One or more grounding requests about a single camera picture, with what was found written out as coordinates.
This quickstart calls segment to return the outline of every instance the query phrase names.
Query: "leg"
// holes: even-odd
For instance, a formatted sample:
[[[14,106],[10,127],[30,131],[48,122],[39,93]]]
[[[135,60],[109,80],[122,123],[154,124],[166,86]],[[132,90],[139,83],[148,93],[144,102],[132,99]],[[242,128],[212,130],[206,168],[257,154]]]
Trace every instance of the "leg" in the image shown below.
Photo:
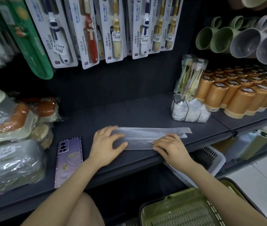
[[[67,226],[105,226],[93,199],[86,193],[80,195]]]

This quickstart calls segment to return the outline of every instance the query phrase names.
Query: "purple phone case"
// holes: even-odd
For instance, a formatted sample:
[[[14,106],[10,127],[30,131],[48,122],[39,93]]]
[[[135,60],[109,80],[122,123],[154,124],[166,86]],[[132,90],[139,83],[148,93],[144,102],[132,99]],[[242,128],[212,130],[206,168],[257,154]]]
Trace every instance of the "purple phone case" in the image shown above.
[[[57,148],[54,188],[57,189],[67,181],[82,162],[81,137],[60,141]]]

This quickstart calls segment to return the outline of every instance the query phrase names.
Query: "forearm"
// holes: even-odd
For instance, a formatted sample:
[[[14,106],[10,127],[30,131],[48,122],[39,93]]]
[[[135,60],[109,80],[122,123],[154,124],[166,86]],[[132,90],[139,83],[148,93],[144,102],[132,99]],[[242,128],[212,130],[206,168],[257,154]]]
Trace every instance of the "forearm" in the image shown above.
[[[227,226],[267,226],[267,219],[201,165],[195,163],[185,173],[214,205]]]
[[[74,174],[23,222],[22,226],[65,226],[79,196],[97,170],[92,161],[84,161]]]

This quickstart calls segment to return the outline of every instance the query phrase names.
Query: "store shelf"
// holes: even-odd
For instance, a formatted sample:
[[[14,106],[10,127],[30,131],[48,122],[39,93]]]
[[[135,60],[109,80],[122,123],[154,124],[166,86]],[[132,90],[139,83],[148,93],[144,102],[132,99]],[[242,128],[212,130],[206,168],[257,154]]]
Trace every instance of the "store shelf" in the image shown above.
[[[171,117],[173,94],[161,94],[110,105],[75,111],[63,122],[55,123],[54,140],[46,151],[48,167],[45,179],[22,186],[0,196],[0,221],[35,209],[54,191],[56,148],[61,140],[82,137],[83,156],[89,156],[94,133],[108,125],[126,127],[189,127],[193,134],[183,139],[188,151],[206,144],[226,139],[232,133],[221,123],[210,117],[207,123],[177,122]],[[99,186],[120,177],[162,163],[163,159],[153,150],[124,151],[110,165],[100,169],[87,188]]]
[[[230,118],[223,112],[223,109],[212,113],[212,116],[228,129],[238,133],[253,131],[267,125],[267,110],[257,112],[254,116],[244,116],[242,119]]]
[[[229,174],[233,171],[240,169],[246,165],[251,164],[252,162],[267,156],[267,144],[265,144],[252,158],[249,160],[235,159],[230,162],[227,162],[223,165],[219,173],[216,175],[217,178],[224,177],[226,174]]]

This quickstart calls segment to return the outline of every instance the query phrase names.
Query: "left hand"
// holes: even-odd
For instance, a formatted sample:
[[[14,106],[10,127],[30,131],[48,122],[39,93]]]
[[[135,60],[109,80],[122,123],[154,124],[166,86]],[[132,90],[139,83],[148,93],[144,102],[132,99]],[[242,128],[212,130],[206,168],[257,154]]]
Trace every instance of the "left hand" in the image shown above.
[[[124,137],[124,134],[111,136],[112,131],[116,128],[118,127],[108,126],[95,132],[88,159],[92,160],[99,169],[110,164],[127,147],[128,143],[124,142],[118,148],[113,149],[113,142]]]

